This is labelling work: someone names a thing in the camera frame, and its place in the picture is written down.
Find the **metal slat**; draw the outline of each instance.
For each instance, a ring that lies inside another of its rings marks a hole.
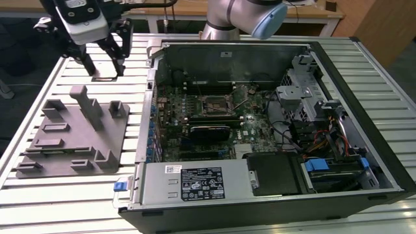
[[[383,131],[382,135],[388,142],[416,141],[416,130]]]
[[[331,97],[338,99],[338,95],[335,91],[330,91]],[[355,93],[356,98],[359,101],[371,101],[371,100],[400,100],[400,97],[394,92],[360,92]]]
[[[403,101],[360,101],[362,106],[364,107],[366,110],[383,110],[383,109],[390,109],[390,110],[402,110],[402,109],[408,109],[408,106]]]
[[[324,50],[359,50],[355,45],[331,45],[331,44],[323,44],[322,47]]]
[[[387,84],[348,84],[348,87],[354,93],[392,92],[392,89]],[[328,86],[328,91],[334,91],[332,86]]]
[[[124,71],[124,76],[147,76],[148,71],[143,68],[127,68]],[[66,69],[63,73],[64,77],[87,77],[88,72],[84,68]]]
[[[386,84],[384,79],[380,76],[343,76],[346,82],[348,84]],[[323,82],[327,84],[330,83],[330,80],[327,77],[323,77]]]
[[[119,84],[144,84],[147,75],[119,77],[116,81],[92,81],[91,77],[64,77],[56,81],[56,85],[119,85]]]
[[[114,198],[114,183],[82,185],[56,185],[0,190],[0,204],[18,205],[70,201],[94,201]],[[120,198],[130,198],[130,192],[122,192]]]
[[[352,63],[359,63],[359,62],[366,62],[368,63],[368,60],[364,56],[330,56],[332,62],[352,62]]]
[[[411,110],[367,111],[367,113],[372,120],[416,118]]]
[[[68,94],[72,85],[58,86],[54,88],[54,94]],[[87,85],[88,94],[135,94],[146,91],[146,85]]]
[[[338,69],[374,69],[368,62],[334,62]]]
[[[111,61],[98,61],[95,62],[95,65],[96,66],[106,66],[106,67],[114,67],[114,64]],[[147,68],[147,65],[146,65],[146,61],[126,61],[124,62],[124,65],[128,67],[128,68]],[[82,68],[84,69],[84,65],[82,64],[78,64],[75,61],[71,61],[68,63],[68,66],[67,68]]]

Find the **black cable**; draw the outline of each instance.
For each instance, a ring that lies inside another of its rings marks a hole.
[[[178,0],[171,0],[168,3],[134,3],[123,4],[123,11],[130,11],[131,9],[138,8],[164,8],[171,7],[176,4]]]
[[[278,121],[272,122],[271,124],[274,125],[275,123],[283,123],[284,125],[291,125],[290,122],[282,121],[282,120],[278,120]]]
[[[172,26],[174,26],[174,33],[176,33],[176,16],[175,16],[175,7],[174,7],[174,5],[172,5],[172,17],[174,17],[174,24],[172,24]]]
[[[295,143],[295,141],[294,141],[287,135],[284,135],[283,132],[280,132],[280,131],[275,128],[274,125],[271,125],[271,127],[272,127],[272,129],[275,130],[275,132],[276,132],[279,135],[282,135],[282,137],[284,137],[284,138],[290,141],[290,143],[291,143],[291,145],[295,147],[295,149],[296,149],[298,151],[303,152],[303,151],[304,151],[303,148],[300,148],[300,146]]]
[[[296,23],[299,23],[299,12],[298,12],[298,6],[296,6],[296,5],[294,5],[294,3],[292,3],[292,2],[290,2],[290,1],[288,1],[288,3],[291,3],[291,5],[292,5],[292,6],[295,6],[295,8],[296,8],[296,19],[298,19],[298,20],[296,20]]]
[[[266,114],[267,114],[267,112],[268,112],[268,106],[270,106],[270,104],[271,104],[271,100],[272,100],[274,95],[278,96],[276,91],[272,91],[271,97],[268,98],[267,105],[266,105],[266,109],[263,110],[263,112],[264,112]]]

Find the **blue latch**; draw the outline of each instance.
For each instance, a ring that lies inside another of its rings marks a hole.
[[[150,130],[150,137],[154,137],[154,135],[155,135],[155,131]]]
[[[146,155],[147,155],[147,156],[152,156],[152,155],[154,155],[154,149],[147,149]]]
[[[114,188],[115,192],[124,192],[127,190],[128,190],[128,183],[127,183],[127,181],[115,183],[115,188]]]
[[[370,168],[370,163],[368,163],[368,161],[367,161],[367,158],[362,157],[362,158],[360,158],[360,161],[362,161],[362,164],[363,164],[364,169],[368,169],[368,168]]]
[[[307,171],[323,171],[330,170],[327,160],[324,159],[310,159],[308,162],[306,162]]]

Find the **warning label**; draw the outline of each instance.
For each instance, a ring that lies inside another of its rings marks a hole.
[[[199,201],[226,198],[220,167],[182,169],[182,199]]]

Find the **cable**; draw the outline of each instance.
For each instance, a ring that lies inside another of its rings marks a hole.
[[[274,125],[275,123],[283,123],[284,125],[291,125],[290,122],[282,121],[282,120],[278,120],[278,121],[272,122],[271,124]]]
[[[176,4],[178,0],[171,0],[168,3],[134,3],[123,4],[123,11],[130,11],[138,8],[164,8],[171,7]]]
[[[348,153],[348,140],[347,140],[347,138],[342,134],[339,134],[338,136],[344,139],[346,155],[348,157],[350,156],[350,153]]]
[[[298,151],[303,152],[303,151],[304,151],[303,148],[300,148],[300,146],[295,143],[295,141],[292,141],[292,139],[291,139],[287,135],[284,135],[283,132],[280,132],[280,131],[274,127],[274,125],[271,125],[271,127],[272,127],[272,129],[275,130],[275,132],[276,132],[279,135],[282,135],[282,137],[284,137],[284,138],[290,141],[290,143],[291,143],[291,145],[295,147],[295,149],[296,149]]]
[[[8,86],[36,86],[36,87],[44,87],[42,84],[10,84]]]
[[[271,100],[272,100],[274,95],[276,95],[276,97],[278,97],[276,91],[272,91],[271,97],[268,98],[266,109],[263,110],[264,114],[267,114],[267,112],[268,112],[268,106],[271,104]]]
[[[163,10],[164,10],[163,32],[168,34],[168,25],[170,25],[168,11],[167,8],[164,8]]]
[[[314,144],[316,144],[316,138],[318,138],[318,135],[323,132],[327,132],[328,130],[320,130],[316,132],[315,136],[314,136]]]
[[[296,6],[296,5],[294,5],[294,3],[292,3],[292,2],[290,2],[290,1],[288,1],[288,3],[291,3],[291,5],[292,5],[292,6],[295,6],[295,8],[296,8],[296,18],[298,18],[296,23],[299,23],[299,12],[298,12],[298,6]]]
[[[176,16],[175,16],[175,5],[172,5],[172,17],[174,17],[174,33],[176,33]]]

